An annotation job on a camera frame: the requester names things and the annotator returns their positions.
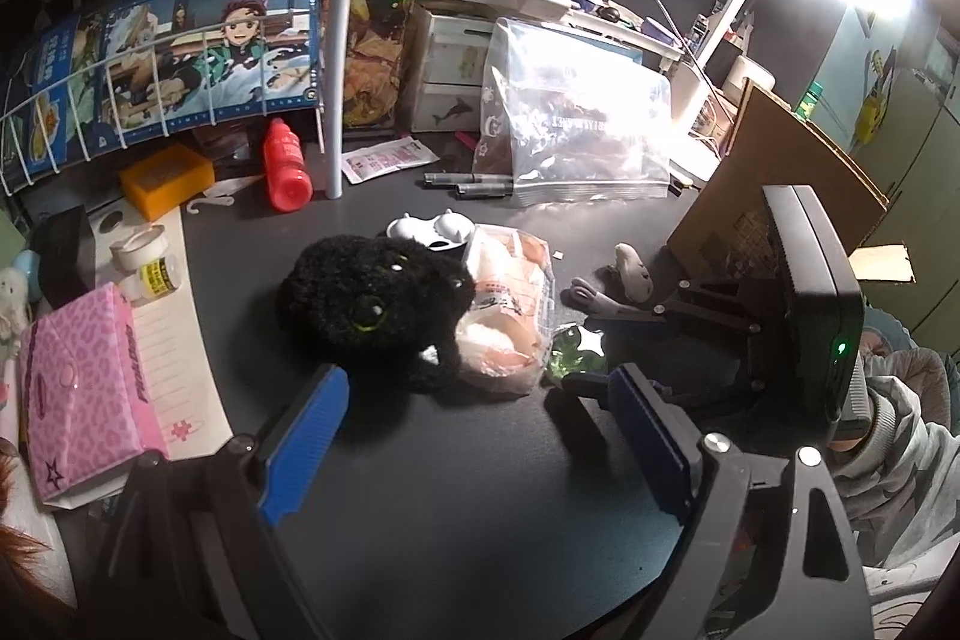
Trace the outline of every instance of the pink notebook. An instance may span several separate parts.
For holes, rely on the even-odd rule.
[[[166,456],[147,394],[133,310],[109,283],[37,320],[20,352],[27,449],[40,498],[144,451]]]

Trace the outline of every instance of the white tape roll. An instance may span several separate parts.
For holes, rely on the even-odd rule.
[[[162,258],[170,247],[163,226],[147,226],[138,229],[123,242],[115,242],[110,246],[113,254],[113,265],[121,271],[136,272],[145,263]]]

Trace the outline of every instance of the metal pole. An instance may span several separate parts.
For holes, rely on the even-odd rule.
[[[347,23],[350,0],[328,0],[323,33],[323,135],[326,140],[326,197],[343,195],[340,155],[343,150],[344,61],[347,59]]]

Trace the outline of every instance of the person's hand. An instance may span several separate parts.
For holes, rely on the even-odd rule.
[[[160,103],[164,108],[172,106],[184,98],[186,85],[179,77],[165,79],[160,82]],[[147,101],[157,101],[157,85],[147,88]]]

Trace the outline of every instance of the orange object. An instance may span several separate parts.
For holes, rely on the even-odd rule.
[[[184,145],[170,145],[120,172],[120,186],[147,220],[156,220],[216,182],[213,163]]]
[[[280,118],[270,122],[263,140],[263,167],[270,204],[281,213],[296,212],[313,199],[313,182],[306,172],[299,138]]]

